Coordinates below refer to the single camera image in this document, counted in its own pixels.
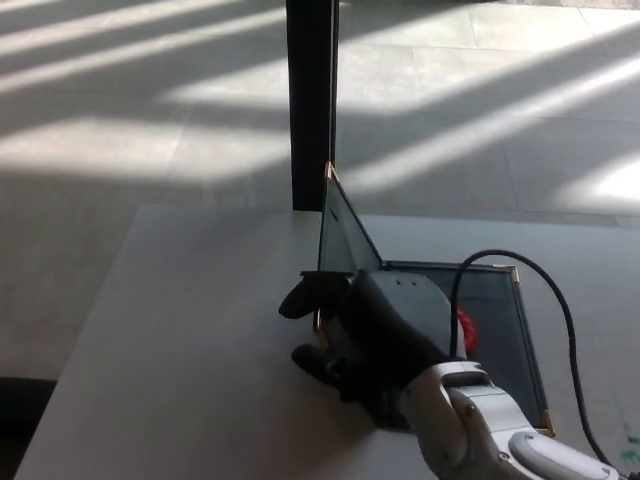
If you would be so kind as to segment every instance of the floor tile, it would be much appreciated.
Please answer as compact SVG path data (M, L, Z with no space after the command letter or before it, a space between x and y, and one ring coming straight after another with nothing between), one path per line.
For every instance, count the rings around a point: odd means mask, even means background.
M455 218L497 222L543 223L555 225L590 225L615 227L619 225L613 215L579 213L526 212L522 210L476 210L441 206L378 205L354 201L358 214L402 215L410 217Z
M152 2L114 11L105 28L286 39L284 2L279 0Z
M284 109L196 107L175 150L169 179L206 191L231 182L240 188L238 195L248 196L251 175L290 155L288 126Z
M616 223L624 228L640 228L640 217L617 216Z
M576 8L480 4L469 14L478 48L541 51L594 42Z
M420 104L452 112L565 117L543 58L524 52L416 48Z
M165 39L147 91L162 99L286 102L286 57L284 44L266 39L200 36L184 48Z
M640 125L549 119L504 146L524 210L640 213Z
M64 28L99 28L106 23L111 9L118 2L69 0L40 4L34 2L32 5L25 3L27 4L23 8L0 11L0 33L34 31L51 25Z
M416 104L413 48L349 44L338 58L338 103L342 106L413 107Z
M465 7L423 5L352 7L343 38L377 45L474 48L473 31Z
M574 118L640 122L640 55L571 56L551 72Z
M605 55L635 55L640 50L640 11L580 10Z
M182 131L182 111L93 95L40 100L25 101L23 111L1 120L2 129L21 125L0 140L2 168L125 179L166 173Z
M439 143L455 116L395 118L345 124L336 163L345 188L360 203L517 209L504 154L480 134Z
M64 324L0 322L0 375L57 380L79 334Z

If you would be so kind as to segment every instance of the black cable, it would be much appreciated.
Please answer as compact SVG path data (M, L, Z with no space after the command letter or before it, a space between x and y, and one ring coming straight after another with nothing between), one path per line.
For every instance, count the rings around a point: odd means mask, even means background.
M515 252L510 252L508 250L483 250L481 252L474 253L460 264L453 279L451 295L449 296L449 301L451 302L451 343L449 345L449 356L451 358L455 358L456 352L458 350L458 291L460 289L460 281L462 280L462 275L467 270L467 268L469 268L469 266L476 260L482 257L489 257L493 255L514 258L531 267L544 279L545 282L547 282L549 287L551 287L551 290L553 290L553 293L560 303L562 313L564 314L564 319L567 323L567 333L569 335L569 366L571 367L573 389L576 394L576 402L578 403L578 414L580 415L582 430L585 437L587 437L587 441L589 442L591 449L596 454L596 457L598 457L598 460L600 460L602 463L606 463L607 465L611 465L604 452L598 445L598 442L596 442L596 439L593 436L593 432L591 431L591 426L589 425L587 409L584 404L584 395L582 394L580 374L578 372L578 360L576 355L576 332L573 325L573 317L571 316L571 311L569 310L569 305L567 305L567 301L565 300L562 292L553 281L553 279L538 264L536 264L532 260L529 260L527 257L524 257Z

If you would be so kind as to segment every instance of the sunlight on floor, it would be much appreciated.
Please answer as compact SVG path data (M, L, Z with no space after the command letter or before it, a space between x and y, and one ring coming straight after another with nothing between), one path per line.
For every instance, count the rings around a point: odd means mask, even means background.
M283 21L284 10L274 9L228 20L222 25L206 25L184 32L160 35L121 47L99 50L87 55L40 65L1 76L0 94L55 82L70 75L80 75L113 65L162 55L200 43L215 42L215 37L223 33L225 35L240 35L252 32L258 27L276 25Z
M135 5L118 10L89 15L82 18L54 24L52 26L34 28L12 35L4 35L0 43L0 57L36 48L53 47L56 44L90 38L99 34L101 29L127 29L147 25L152 22L170 19L179 15L207 11L213 6L233 3L233 0L198 0L181 1L163 0L149 4ZM28 42L24 42L25 34L29 34Z
M62 0L9 0L0 3L0 13L12 12L23 8L45 5L47 3L56 3Z
M635 152L626 162L614 163L626 165L609 173L596 188L596 194L640 202L640 152Z
M212 186L259 171L289 154L287 131L203 126L189 131L185 161L175 165L172 154L181 132L180 125L172 122L100 117L50 122L0 141L0 174L143 182L164 181L171 174L175 183ZM253 142L239 140L243 138Z
M548 56L542 56L536 63L544 64ZM580 106L592 99L606 95L640 78L640 55L612 61L610 67L591 71L576 79L557 83L553 88L530 96L519 98L489 115L478 116L458 127L424 142L418 142L392 155L367 162L366 165L350 168L342 174L343 181L354 193L371 192L383 187L397 186L415 175L428 172L437 165L472 154L484 146L544 122L565 109ZM474 88L482 83L474 82ZM455 91L449 92L454 97ZM426 110L429 103L421 104ZM535 116L523 116L522 112L537 112Z

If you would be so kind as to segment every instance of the robotic hand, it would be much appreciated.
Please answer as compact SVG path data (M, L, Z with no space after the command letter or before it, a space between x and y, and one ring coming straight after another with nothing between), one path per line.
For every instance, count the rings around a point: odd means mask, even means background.
M361 353L351 360L303 345L292 354L303 370L336 387L346 401L357 400L372 385L402 389L402 413L438 478L623 478L609 465L539 434L513 398L464 351L449 357L450 306L435 284L421 276L420 297L428 299L430 315L417 326L407 321L415 313L407 302L400 299L390 308L380 294L385 273L309 274L289 294L281 314L328 312Z

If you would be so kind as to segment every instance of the tiled floor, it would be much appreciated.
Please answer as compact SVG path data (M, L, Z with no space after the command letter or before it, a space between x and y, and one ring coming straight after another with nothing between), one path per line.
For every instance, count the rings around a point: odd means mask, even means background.
M640 227L640 11L515 3L342 6L361 211ZM0 0L0 375L59 376L141 203L289 208L287 102L281 0Z

